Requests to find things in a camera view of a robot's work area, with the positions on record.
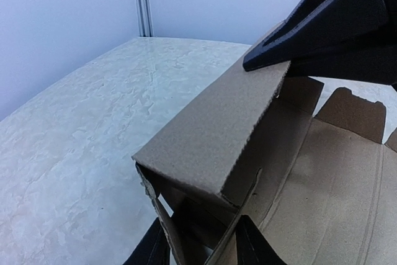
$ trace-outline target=table surface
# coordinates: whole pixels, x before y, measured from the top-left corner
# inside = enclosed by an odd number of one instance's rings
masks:
[[[0,264],[122,264],[155,218],[131,155],[249,46],[137,38],[0,122]],[[321,79],[388,108],[388,86]]]

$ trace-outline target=textured white surface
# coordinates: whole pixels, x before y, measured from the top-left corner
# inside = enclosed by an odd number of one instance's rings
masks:
[[[0,264],[122,264],[154,219],[130,156],[248,48],[138,38],[0,122]],[[322,79],[388,108],[397,93]]]

